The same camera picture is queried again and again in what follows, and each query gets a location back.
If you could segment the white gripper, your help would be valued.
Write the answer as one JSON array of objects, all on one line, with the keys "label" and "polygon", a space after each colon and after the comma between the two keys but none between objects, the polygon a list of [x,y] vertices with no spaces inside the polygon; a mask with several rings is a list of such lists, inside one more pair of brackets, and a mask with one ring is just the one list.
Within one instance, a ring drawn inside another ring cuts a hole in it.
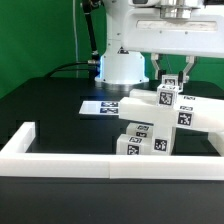
[{"label": "white gripper", "polygon": [[186,67],[179,72],[180,84],[189,81],[197,57],[224,58],[224,7],[194,10],[189,19],[162,19],[156,8],[134,8],[125,16],[122,46],[126,50],[148,52],[161,80],[161,54],[184,55]]}]

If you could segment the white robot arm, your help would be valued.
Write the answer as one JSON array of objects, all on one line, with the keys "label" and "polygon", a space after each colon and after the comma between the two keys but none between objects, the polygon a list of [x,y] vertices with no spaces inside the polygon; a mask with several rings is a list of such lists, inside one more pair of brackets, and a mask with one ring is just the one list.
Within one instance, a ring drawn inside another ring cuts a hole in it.
[{"label": "white robot arm", "polygon": [[146,82],[141,53],[149,53],[156,76],[162,55],[181,55],[187,66],[198,57],[224,58],[224,0],[81,0],[90,34],[91,12],[103,6],[107,47],[101,57],[99,83]]}]

